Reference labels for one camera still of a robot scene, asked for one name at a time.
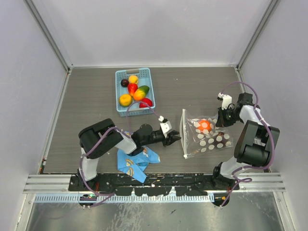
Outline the red fake strawberry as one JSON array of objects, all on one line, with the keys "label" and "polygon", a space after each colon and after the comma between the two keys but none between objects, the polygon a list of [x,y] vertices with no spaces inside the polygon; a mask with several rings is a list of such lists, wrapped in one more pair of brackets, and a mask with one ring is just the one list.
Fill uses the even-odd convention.
[{"label": "red fake strawberry", "polygon": [[129,95],[133,97],[134,93],[138,89],[138,85],[135,83],[129,83],[127,86],[127,89],[128,89]]}]

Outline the red fake apple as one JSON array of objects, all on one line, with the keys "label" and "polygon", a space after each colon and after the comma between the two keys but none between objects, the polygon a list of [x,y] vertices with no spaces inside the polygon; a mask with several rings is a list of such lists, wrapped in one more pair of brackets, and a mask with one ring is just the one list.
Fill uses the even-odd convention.
[{"label": "red fake apple", "polygon": [[146,107],[152,107],[153,106],[153,102],[152,100],[150,100],[149,98],[143,98],[141,100],[141,103],[139,104],[139,108],[146,108]]}]

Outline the dark purple fake plum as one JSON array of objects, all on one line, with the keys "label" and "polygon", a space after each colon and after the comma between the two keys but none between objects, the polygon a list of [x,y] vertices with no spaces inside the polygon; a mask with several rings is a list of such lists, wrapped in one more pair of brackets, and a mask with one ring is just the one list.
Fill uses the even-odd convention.
[{"label": "dark purple fake plum", "polygon": [[129,85],[129,80],[128,79],[122,79],[120,82],[120,85],[124,88],[126,88]]}]

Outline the small orange fake tangerine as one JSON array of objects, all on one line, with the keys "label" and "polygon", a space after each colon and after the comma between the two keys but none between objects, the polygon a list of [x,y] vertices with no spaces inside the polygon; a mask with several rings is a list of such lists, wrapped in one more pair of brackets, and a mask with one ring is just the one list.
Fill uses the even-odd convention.
[{"label": "small orange fake tangerine", "polygon": [[128,78],[130,84],[137,84],[139,82],[139,78],[136,75],[130,75]]}]

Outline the orange fake fruit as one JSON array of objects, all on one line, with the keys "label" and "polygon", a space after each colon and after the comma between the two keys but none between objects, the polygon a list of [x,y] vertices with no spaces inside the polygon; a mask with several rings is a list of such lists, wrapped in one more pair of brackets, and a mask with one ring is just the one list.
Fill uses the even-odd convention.
[{"label": "orange fake fruit", "polygon": [[147,93],[149,92],[150,88],[146,85],[140,86],[133,95],[133,99],[135,101],[141,101],[143,98],[146,97]]}]

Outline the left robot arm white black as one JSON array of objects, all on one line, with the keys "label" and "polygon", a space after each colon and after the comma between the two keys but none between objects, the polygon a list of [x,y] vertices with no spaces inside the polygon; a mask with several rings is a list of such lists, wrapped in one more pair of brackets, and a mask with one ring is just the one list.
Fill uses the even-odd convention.
[{"label": "left robot arm white black", "polygon": [[179,132],[171,123],[159,117],[159,129],[153,130],[149,124],[143,124],[133,133],[119,129],[108,118],[84,128],[78,134],[81,158],[78,168],[79,185],[86,191],[95,188],[98,177],[97,166],[101,156],[112,148],[117,149],[118,170],[143,183],[144,173],[149,163],[159,163],[159,156],[148,148],[150,144],[161,143],[167,147],[179,141]]}]

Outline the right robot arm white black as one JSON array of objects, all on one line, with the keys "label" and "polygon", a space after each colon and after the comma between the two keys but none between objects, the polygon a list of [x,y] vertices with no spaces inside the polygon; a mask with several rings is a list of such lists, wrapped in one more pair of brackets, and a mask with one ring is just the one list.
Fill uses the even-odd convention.
[{"label": "right robot arm white black", "polygon": [[239,182],[237,176],[249,168],[269,168],[280,130],[265,121],[259,106],[253,103],[252,94],[239,94],[236,104],[232,103],[232,97],[227,94],[219,93],[218,99],[222,104],[218,109],[217,127],[230,127],[237,121],[244,124],[233,157],[221,162],[213,170],[211,184],[221,190],[233,187]]}]

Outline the clear polka dot zip bag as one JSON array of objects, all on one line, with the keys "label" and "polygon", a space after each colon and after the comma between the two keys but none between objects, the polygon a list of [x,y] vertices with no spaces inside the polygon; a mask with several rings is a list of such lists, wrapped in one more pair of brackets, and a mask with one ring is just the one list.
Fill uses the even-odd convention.
[{"label": "clear polka dot zip bag", "polygon": [[[234,146],[229,131],[216,127],[217,118],[217,116],[192,116],[186,109],[182,109],[180,136],[184,159]],[[209,134],[203,134],[197,129],[198,122],[202,119],[209,120],[214,125],[213,131]]]}]

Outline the yellow fake lemon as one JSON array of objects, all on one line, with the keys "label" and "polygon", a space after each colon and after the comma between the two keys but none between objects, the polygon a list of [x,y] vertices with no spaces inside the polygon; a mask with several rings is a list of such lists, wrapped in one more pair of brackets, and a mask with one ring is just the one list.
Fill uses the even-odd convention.
[{"label": "yellow fake lemon", "polygon": [[123,94],[119,98],[119,104],[122,107],[129,107],[132,104],[132,102],[133,102],[133,98],[129,94]]}]

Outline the bright orange fake ball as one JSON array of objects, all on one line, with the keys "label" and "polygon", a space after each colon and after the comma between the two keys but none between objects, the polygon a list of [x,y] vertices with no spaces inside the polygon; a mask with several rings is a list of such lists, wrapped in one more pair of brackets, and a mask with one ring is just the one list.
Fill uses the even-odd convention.
[{"label": "bright orange fake ball", "polygon": [[212,122],[206,119],[200,120],[198,124],[199,125],[197,126],[197,129],[203,134],[209,134],[214,129],[214,125],[212,124]]}]

